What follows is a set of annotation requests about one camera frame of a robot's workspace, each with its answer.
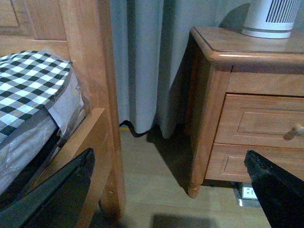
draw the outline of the wall outlet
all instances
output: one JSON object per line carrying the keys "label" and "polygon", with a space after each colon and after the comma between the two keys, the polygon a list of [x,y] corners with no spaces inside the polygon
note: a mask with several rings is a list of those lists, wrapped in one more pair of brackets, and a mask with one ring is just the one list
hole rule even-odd
{"label": "wall outlet", "polygon": [[257,200],[257,196],[255,194],[255,191],[253,190],[253,187],[250,183],[243,183],[242,184],[242,198],[243,199],[251,199],[251,200]]}

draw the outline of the wooden floor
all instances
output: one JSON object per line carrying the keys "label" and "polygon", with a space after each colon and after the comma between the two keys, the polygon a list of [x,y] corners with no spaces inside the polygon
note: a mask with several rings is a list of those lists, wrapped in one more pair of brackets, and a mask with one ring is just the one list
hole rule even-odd
{"label": "wooden floor", "polygon": [[121,131],[127,194],[121,221],[96,212],[91,228],[269,228],[262,209],[243,208],[232,188],[202,186],[196,199],[187,185],[191,156],[181,131],[166,140],[159,129],[134,138]]}

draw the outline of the gray curtain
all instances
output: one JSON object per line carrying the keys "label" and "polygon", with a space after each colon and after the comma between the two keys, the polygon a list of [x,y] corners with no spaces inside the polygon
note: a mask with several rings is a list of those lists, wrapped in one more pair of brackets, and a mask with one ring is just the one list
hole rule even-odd
{"label": "gray curtain", "polygon": [[[183,120],[193,26],[240,28],[249,0],[110,0],[120,122],[137,133],[159,124],[164,138]],[[294,25],[303,26],[303,2]]]}

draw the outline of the white air purifier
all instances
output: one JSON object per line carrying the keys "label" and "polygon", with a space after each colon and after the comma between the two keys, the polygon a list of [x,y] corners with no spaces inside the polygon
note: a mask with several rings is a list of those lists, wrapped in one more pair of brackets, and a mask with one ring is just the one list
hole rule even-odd
{"label": "white air purifier", "polygon": [[242,34],[288,38],[301,0],[252,0]]}

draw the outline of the nightstand leg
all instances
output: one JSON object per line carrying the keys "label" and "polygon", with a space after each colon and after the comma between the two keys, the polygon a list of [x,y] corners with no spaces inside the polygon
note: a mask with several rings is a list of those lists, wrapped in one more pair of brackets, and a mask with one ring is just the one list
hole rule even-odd
{"label": "nightstand leg", "polygon": [[193,184],[190,182],[188,187],[188,195],[191,198],[196,198],[199,194],[199,191],[200,191],[200,184]]}

